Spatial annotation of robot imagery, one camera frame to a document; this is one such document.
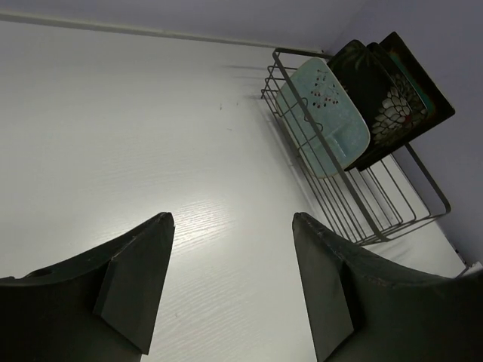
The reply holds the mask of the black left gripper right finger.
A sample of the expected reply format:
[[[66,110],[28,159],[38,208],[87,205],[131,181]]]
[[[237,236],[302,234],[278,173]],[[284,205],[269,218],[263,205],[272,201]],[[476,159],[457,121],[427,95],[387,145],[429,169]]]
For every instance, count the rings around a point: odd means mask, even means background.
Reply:
[[[307,213],[292,222],[319,361],[480,361],[482,273],[446,278],[399,265]]]

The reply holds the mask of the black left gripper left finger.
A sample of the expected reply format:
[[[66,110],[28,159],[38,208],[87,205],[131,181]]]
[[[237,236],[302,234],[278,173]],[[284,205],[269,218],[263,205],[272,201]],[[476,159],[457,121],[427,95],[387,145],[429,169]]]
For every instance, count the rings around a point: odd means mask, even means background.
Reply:
[[[1,280],[3,361],[139,361],[149,353],[174,241],[155,215],[62,262]]]

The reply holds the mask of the light green ceramic plate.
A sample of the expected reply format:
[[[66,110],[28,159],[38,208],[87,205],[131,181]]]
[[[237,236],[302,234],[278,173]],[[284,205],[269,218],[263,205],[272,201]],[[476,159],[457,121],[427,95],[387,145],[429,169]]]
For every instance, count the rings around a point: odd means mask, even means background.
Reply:
[[[290,80],[333,155],[346,169],[365,152],[371,140],[360,112],[327,63],[320,58],[307,60]],[[288,84],[281,87],[275,101],[311,175],[324,179],[338,174]]]

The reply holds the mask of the black floral square plate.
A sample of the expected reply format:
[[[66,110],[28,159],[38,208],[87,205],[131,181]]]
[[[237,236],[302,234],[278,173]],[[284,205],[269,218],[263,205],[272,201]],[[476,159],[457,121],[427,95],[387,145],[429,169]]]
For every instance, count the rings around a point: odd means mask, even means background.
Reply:
[[[356,168],[373,145],[371,125],[375,123],[380,102],[385,98],[392,81],[371,51],[354,39],[339,50],[328,62],[344,90],[363,117],[369,131],[370,142],[365,152],[350,168]]]

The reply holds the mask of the black teal square plate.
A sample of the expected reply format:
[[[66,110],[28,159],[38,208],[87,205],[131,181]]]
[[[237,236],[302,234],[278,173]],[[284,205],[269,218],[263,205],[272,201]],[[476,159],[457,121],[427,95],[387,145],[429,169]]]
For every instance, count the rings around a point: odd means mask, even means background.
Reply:
[[[455,115],[454,107],[429,77],[397,32],[391,32],[381,41],[380,46],[409,80],[427,109],[426,119],[403,137],[403,143],[410,142]]]

